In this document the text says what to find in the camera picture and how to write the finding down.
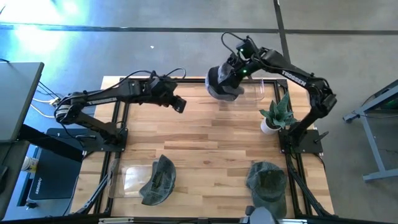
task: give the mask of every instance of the gray metal stand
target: gray metal stand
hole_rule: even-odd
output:
[[[371,111],[374,108],[377,108],[380,105],[383,105],[384,103],[387,103],[388,101],[391,101],[394,97],[396,97],[397,94],[398,85],[343,117],[343,120],[347,123],[352,122],[352,120],[355,118],[361,118],[363,128],[365,130],[366,136],[368,137],[369,144],[372,148],[373,156],[376,160],[379,172],[364,175],[363,180],[365,182],[387,177],[398,177],[398,169],[386,170],[386,168],[384,167],[383,161],[380,157],[379,149],[377,148],[376,141],[374,140],[375,137],[371,131],[371,127],[368,123],[368,118],[366,116],[367,112]]]

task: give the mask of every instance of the potted plant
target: potted plant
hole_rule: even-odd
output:
[[[295,123],[297,120],[293,118],[293,112],[287,111],[289,103],[289,92],[287,92],[281,101],[276,104],[273,100],[269,106],[269,111],[260,110],[264,116],[261,122],[261,130],[266,134],[274,134],[279,129]]]

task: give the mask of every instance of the concrete floor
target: concrete floor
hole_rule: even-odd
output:
[[[0,15],[0,22],[278,28],[273,0],[34,2],[10,1]],[[280,6],[286,29],[398,30],[398,1],[394,0],[280,0]],[[0,58],[43,61],[41,81],[65,94],[98,89],[104,75],[127,75],[138,69],[164,73],[185,67],[188,75],[202,76],[229,55],[220,35],[217,32],[41,31],[21,26],[0,30]],[[281,51],[279,34],[249,35],[258,46]],[[235,41],[228,38],[227,43],[233,46]],[[345,124],[341,117],[397,78],[397,36],[287,35],[287,44],[292,63],[326,78],[337,94],[338,103],[333,111],[316,122],[321,131],[330,132],[322,144],[335,213],[346,218],[396,222],[398,177],[368,184],[362,181],[363,174],[377,171],[376,163],[361,123]],[[52,112],[45,105],[40,109],[47,114]],[[43,131],[58,126],[35,111],[29,111],[26,123]],[[398,168],[397,153],[385,151],[382,155],[387,158],[387,166]],[[42,207],[29,210],[27,217],[61,215],[66,202],[49,202]],[[16,210],[9,210],[7,218],[17,218],[15,215]]]

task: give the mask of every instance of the wooden tabletop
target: wooden tabletop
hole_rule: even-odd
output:
[[[102,88],[117,83],[119,78],[104,77]],[[302,119],[310,110],[307,93],[292,82],[288,84],[294,116]],[[247,100],[258,99],[258,86],[246,89]],[[271,100],[275,100],[273,86],[265,85],[264,98],[259,101],[223,103],[213,99],[203,83],[180,83],[175,94],[187,101],[182,114],[155,105],[130,105],[127,146],[121,157],[124,164],[137,161],[151,164],[160,155],[167,156],[177,170],[174,191],[166,201],[153,207],[142,205],[139,197],[116,198],[112,216],[244,216],[246,206],[252,205],[250,190],[245,186],[252,162],[271,162],[287,173],[285,157],[279,152],[278,135],[265,135],[260,130],[262,116],[258,110],[268,109]],[[113,108],[113,104],[97,106],[95,117],[111,121]],[[103,152],[95,152],[83,161],[72,212],[81,208],[97,187],[103,157]],[[333,213],[322,163],[312,154],[303,154],[302,159],[308,188]],[[297,193],[304,212],[302,192]],[[289,185],[286,202],[286,217],[292,218]]]

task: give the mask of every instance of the green leaf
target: green leaf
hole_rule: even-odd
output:
[[[269,111],[265,111],[265,110],[260,110],[260,113],[267,118],[269,121],[272,121],[272,118],[270,116],[270,112]]]
[[[288,104],[289,104],[289,92],[287,92],[278,103],[277,106],[278,111],[280,111],[281,113],[286,113]]]
[[[277,105],[276,105],[276,103],[274,102],[274,100],[271,101],[271,105],[269,106],[269,111],[271,112],[270,115],[271,115],[273,118],[275,118],[275,116],[276,116],[277,114],[279,114],[279,111],[278,111],[278,109],[277,109]]]
[[[287,119],[285,119],[286,126],[290,126],[290,125],[294,124],[296,121],[297,121],[297,119],[295,119],[295,118],[287,118]]]
[[[275,126],[280,126],[281,128],[284,128],[286,126],[285,121],[278,121],[277,119],[273,119],[272,122]]]
[[[284,113],[283,114],[283,116],[282,116],[282,119],[283,120],[285,120],[285,119],[288,119],[289,117],[291,117],[293,115],[293,112],[287,112],[287,113]]]

